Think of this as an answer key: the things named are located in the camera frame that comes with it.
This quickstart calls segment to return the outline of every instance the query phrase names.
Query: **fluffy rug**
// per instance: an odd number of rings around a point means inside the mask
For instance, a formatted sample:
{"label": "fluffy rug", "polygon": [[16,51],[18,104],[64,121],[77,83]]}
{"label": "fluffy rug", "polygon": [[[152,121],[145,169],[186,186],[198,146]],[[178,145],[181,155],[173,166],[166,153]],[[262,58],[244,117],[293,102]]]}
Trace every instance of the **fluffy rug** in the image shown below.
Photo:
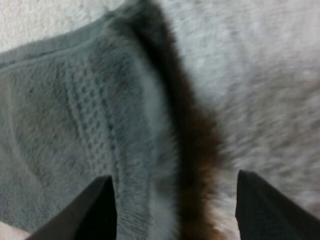
{"label": "fluffy rug", "polygon": [[[214,227],[239,239],[239,169],[258,172],[320,217],[318,1],[157,1],[207,130],[219,139]],[[0,50],[77,29],[120,2],[0,0]]]}

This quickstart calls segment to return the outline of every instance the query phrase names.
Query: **gray fuzzy fabric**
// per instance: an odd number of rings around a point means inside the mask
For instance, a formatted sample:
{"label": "gray fuzzy fabric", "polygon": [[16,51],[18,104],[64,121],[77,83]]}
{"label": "gray fuzzy fabric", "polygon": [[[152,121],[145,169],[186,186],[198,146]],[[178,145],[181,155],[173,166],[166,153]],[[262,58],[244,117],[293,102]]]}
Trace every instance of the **gray fuzzy fabric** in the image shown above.
{"label": "gray fuzzy fabric", "polygon": [[112,175],[117,238],[175,238],[175,131],[140,41],[161,44],[160,19],[152,5],[125,5],[0,56],[1,221],[31,233]]}
{"label": "gray fuzzy fabric", "polygon": [[[121,2],[6,1],[0,9],[0,48],[74,30]],[[197,103],[220,132],[223,163],[212,196],[216,227],[230,239],[238,237],[240,168],[257,171],[320,217],[319,1],[157,2]]]}

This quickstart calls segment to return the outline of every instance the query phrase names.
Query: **gray towel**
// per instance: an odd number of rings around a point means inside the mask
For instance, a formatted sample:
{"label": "gray towel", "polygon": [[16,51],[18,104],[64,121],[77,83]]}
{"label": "gray towel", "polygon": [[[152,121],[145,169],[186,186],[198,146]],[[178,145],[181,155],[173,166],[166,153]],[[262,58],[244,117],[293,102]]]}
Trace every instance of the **gray towel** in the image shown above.
{"label": "gray towel", "polygon": [[174,238],[179,154],[145,46],[165,37],[141,2],[0,56],[0,221],[34,232],[112,175],[117,238]]}

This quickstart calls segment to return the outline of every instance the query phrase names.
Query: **white carpet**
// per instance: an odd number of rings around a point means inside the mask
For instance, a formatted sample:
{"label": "white carpet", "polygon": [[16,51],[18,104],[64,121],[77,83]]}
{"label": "white carpet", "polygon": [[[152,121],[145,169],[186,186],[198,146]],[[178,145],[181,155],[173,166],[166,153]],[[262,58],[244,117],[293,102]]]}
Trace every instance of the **white carpet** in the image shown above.
{"label": "white carpet", "polygon": [[[257,171],[320,217],[319,1],[158,2],[197,102],[219,126],[217,227],[239,239],[233,218],[238,169]],[[0,50],[74,30],[118,4],[0,0]]]}

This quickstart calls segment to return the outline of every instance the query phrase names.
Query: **towel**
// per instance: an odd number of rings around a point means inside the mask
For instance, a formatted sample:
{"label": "towel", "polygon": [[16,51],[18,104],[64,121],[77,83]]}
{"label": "towel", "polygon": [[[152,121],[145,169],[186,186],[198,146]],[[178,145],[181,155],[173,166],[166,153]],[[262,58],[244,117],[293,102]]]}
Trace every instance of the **towel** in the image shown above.
{"label": "towel", "polygon": [[177,236],[179,144],[149,49],[164,39],[139,1],[0,56],[1,221],[33,233],[111,175],[118,239]]}

